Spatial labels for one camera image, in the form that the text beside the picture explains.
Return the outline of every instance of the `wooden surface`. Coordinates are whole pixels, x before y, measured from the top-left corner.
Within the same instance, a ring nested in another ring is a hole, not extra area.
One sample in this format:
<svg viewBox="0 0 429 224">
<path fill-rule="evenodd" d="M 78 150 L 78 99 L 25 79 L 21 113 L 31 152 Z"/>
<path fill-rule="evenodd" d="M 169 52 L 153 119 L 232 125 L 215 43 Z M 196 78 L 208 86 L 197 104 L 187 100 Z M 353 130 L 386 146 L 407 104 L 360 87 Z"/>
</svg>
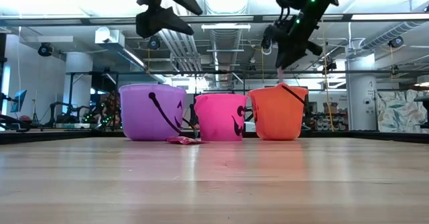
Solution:
<svg viewBox="0 0 429 224">
<path fill-rule="evenodd" d="M 339 138 L 0 146 L 0 223 L 429 223 L 429 146 Z"/>
</svg>

